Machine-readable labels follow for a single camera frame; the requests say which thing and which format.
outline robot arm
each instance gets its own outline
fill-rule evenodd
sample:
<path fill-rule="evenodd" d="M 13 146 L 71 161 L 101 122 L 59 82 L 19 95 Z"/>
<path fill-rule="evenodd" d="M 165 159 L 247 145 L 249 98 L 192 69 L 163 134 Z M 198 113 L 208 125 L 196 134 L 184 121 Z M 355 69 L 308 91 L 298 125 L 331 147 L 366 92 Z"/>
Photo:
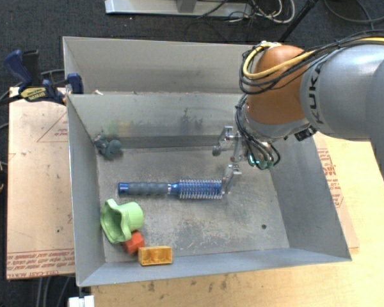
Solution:
<path fill-rule="evenodd" d="M 244 55 L 240 81 L 236 120 L 249 146 L 317 130 L 370 141 L 384 178 L 384 31 L 309 51 L 262 42 Z"/>

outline green plastic cup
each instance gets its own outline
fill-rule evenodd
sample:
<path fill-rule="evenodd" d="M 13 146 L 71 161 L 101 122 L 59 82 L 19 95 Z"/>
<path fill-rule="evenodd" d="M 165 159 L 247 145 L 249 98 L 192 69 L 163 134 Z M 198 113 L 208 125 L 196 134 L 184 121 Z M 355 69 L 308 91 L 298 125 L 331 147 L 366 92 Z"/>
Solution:
<path fill-rule="evenodd" d="M 144 217 L 136 202 L 117 205 L 114 199 L 109 199 L 102 206 L 100 220 L 108 241 L 118 244 L 131 239 L 131 233 L 143 226 Z"/>

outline gray metal tray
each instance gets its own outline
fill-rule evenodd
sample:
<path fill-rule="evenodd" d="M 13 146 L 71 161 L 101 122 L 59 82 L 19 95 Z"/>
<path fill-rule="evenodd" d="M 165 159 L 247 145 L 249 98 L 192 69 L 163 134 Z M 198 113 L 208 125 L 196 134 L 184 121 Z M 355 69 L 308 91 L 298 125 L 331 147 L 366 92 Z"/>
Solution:
<path fill-rule="evenodd" d="M 208 50 L 220 48 L 184 44 L 186 48 L 173 42 L 145 42 L 149 52 L 161 49 L 176 55 L 177 49 L 186 49 L 192 54 L 188 55 L 191 69 L 208 66 L 193 60 L 202 61 L 205 58 L 199 59 L 199 55 L 206 56 Z M 229 75 L 223 91 L 217 87 L 219 82 L 212 83 L 213 77 L 209 76 L 206 84 L 203 79 L 193 79 L 198 89 L 189 87 L 187 92 L 177 90 L 176 85 L 166 86 L 165 91 L 147 91 L 142 80 L 130 81 L 130 86 L 122 80 L 123 86 L 118 90 L 118 78 L 125 78 L 125 71 L 115 71 L 118 55 L 133 51 L 134 45 L 142 47 L 141 42 L 131 40 L 65 38 L 65 58 L 69 60 L 66 65 L 75 65 L 67 72 L 80 69 L 87 90 L 104 92 L 69 95 L 67 102 L 79 286 L 350 260 L 313 139 L 277 142 L 282 160 L 271 171 L 259 171 L 243 162 L 242 177 L 221 200 L 119 197 L 118 182 L 221 178 L 232 151 L 213 157 L 212 145 L 224 126 L 234 124 L 234 106 L 240 97 L 233 83 L 228 82 L 235 75 Z M 86 55 L 89 47 L 98 51 L 97 58 L 76 59 Z M 215 77 L 225 72 L 225 67 L 232 70 L 237 64 L 236 60 L 226 65 L 224 55 L 238 56 L 247 49 L 236 45 L 222 47 L 220 56 L 213 54 L 207 59 Z M 103 54 L 113 54 L 115 67 L 106 68 L 99 63 L 107 62 Z M 128 63 L 127 58 L 122 60 L 123 64 Z M 150 69 L 157 69 L 159 64 L 148 64 L 147 58 L 143 61 L 145 68 Z M 184 67 L 182 62 L 178 64 L 180 68 L 175 64 L 172 67 L 174 74 L 183 71 L 188 77 L 185 70 L 180 70 Z M 96 69 L 97 80 L 105 78 L 105 90 L 88 81 L 94 78 Z M 170 82 L 159 76 L 156 81 L 153 86 L 161 88 L 159 81 Z M 110 161 L 97 152 L 92 140 L 101 132 L 122 142 L 125 149 L 121 156 Z M 100 207 L 110 198 L 119 204 L 140 204 L 145 214 L 141 232 L 146 245 L 171 246 L 171 265 L 143 267 L 135 256 L 126 255 L 121 246 L 106 240 L 100 227 Z"/>

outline black cable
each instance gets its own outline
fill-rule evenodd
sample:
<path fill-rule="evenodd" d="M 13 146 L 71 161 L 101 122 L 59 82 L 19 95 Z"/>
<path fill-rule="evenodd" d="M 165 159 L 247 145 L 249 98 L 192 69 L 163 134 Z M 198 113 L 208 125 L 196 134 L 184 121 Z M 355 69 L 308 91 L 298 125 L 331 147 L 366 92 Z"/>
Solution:
<path fill-rule="evenodd" d="M 47 296 L 49 293 L 49 287 L 52 277 L 47 279 L 47 283 L 45 284 L 44 294 L 43 294 L 43 307 L 47 307 Z"/>
<path fill-rule="evenodd" d="M 40 278 L 40 280 L 38 282 L 37 299 L 36 299 L 36 306 L 35 307 L 40 307 L 40 298 L 41 298 L 42 287 L 43 287 L 43 278 Z"/>
<path fill-rule="evenodd" d="M 265 91 L 275 89 L 274 85 L 278 81 L 280 81 L 284 77 L 288 76 L 289 74 L 292 74 L 293 72 L 301 69 L 305 65 L 308 65 L 309 63 L 311 63 L 315 60 L 318 60 L 319 58 L 322 58 L 323 56 L 327 56 L 330 53 L 332 53 L 333 51 L 336 51 L 339 49 L 350 48 L 350 47 L 354 47 L 356 45 L 372 44 L 373 41 L 363 41 L 361 39 L 376 37 L 376 36 L 380 37 L 380 38 L 384 38 L 384 30 L 364 31 L 364 32 L 356 33 L 352 36 L 348 36 L 346 38 L 343 38 L 342 40 L 339 40 L 337 42 L 333 42 L 333 43 L 330 43 L 330 44 L 327 44 L 324 46 L 320 46 L 320 47 L 315 48 L 315 49 L 306 50 L 306 51 L 302 52 L 301 54 L 299 54 L 299 56 L 301 56 L 302 54 L 305 54 L 305 53 L 312 52 L 312 51 L 313 51 L 313 53 L 311 55 L 307 56 L 306 58 L 304 58 L 303 60 L 301 60 L 299 63 L 289 67 L 287 70 L 285 70 L 279 76 L 276 76 L 274 78 L 270 78 L 270 75 L 271 75 L 270 74 L 270 75 L 266 76 L 264 79 L 262 79 L 261 81 L 260 80 L 246 79 L 246 77 L 243 74 L 244 62 L 245 62 L 247 56 L 249 55 L 249 53 L 251 53 L 254 49 L 256 49 L 259 46 L 259 45 L 257 45 L 255 47 L 253 47 L 252 50 L 246 51 L 243 54 L 243 62 L 241 63 L 241 67 L 239 69 L 239 87 L 245 94 L 248 94 L 248 95 L 260 94 L 260 93 L 263 93 Z M 244 88 L 244 86 L 243 86 L 244 84 L 248 85 L 248 86 L 260 87 L 261 89 L 257 90 L 257 91 L 249 91 L 246 88 Z"/>
<path fill-rule="evenodd" d="M 370 17 L 369 12 L 367 11 L 367 9 L 365 9 L 365 7 L 363 6 L 363 4 L 362 4 L 359 0 L 357 0 L 357 4 L 360 6 L 360 8 L 362 9 L 362 11 L 364 12 L 365 16 L 367 17 L 367 20 L 370 21 L 370 28 L 371 28 L 372 30 L 374 30 L 374 23 L 371 22 L 371 17 Z"/>
<path fill-rule="evenodd" d="M 70 282 L 70 279 L 71 279 L 71 277 L 70 277 L 70 276 L 67 276 L 67 279 L 65 280 L 65 283 L 64 283 L 63 288 L 62 288 L 62 290 L 61 290 L 60 296 L 58 297 L 58 301 L 57 301 L 57 305 L 56 305 L 56 307 L 60 307 L 60 306 L 61 306 L 61 301 L 62 301 L 63 298 L 64 298 L 64 293 L 65 293 L 65 291 L 66 291 L 66 289 L 67 289 L 67 285 L 68 285 L 68 283 Z"/>
<path fill-rule="evenodd" d="M 368 16 L 368 13 L 365 12 L 365 8 L 359 3 L 360 7 L 363 9 L 363 11 L 365 12 L 367 18 L 367 20 L 362 20 L 362 19 L 350 19 L 350 18 L 347 18 L 345 16 L 342 16 L 340 15 L 339 13 L 336 13 L 332 7 L 330 7 L 330 5 L 328 4 L 327 0 L 323 0 L 324 1 L 324 4 L 326 5 L 327 9 L 329 12 L 331 12 L 332 14 L 334 14 L 335 16 L 337 16 L 338 18 L 342 19 L 342 20 L 345 20 L 347 22 L 352 22 L 352 23 L 355 23 L 355 24 L 374 24 L 374 23 L 377 23 L 377 22 L 382 22 L 384 20 L 384 16 L 381 16 L 381 17 L 378 17 L 378 18 L 375 18 L 375 19 L 370 19 L 369 16 Z"/>
<path fill-rule="evenodd" d="M 223 0 L 217 7 L 213 8 L 212 10 L 200 15 L 197 17 L 197 19 L 204 18 L 206 16 L 209 16 L 210 14 L 214 13 L 216 10 L 218 10 L 220 7 L 222 7 L 225 3 L 227 3 L 229 0 Z"/>

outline clamp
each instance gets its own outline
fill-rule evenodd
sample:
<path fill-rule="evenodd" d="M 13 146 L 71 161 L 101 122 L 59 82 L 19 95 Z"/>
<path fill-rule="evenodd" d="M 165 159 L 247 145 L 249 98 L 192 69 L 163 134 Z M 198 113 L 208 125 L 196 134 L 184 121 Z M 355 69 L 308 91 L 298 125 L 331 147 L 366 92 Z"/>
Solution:
<path fill-rule="evenodd" d="M 7 55 L 4 66 L 8 73 L 20 81 L 18 95 L 0 100 L 0 106 L 24 99 L 28 102 L 49 101 L 66 104 L 65 94 L 44 79 L 38 66 L 38 50 L 16 50 Z M 78 73 L 68 74 L 67 93 L 83 93 L 83 83 Z"/>

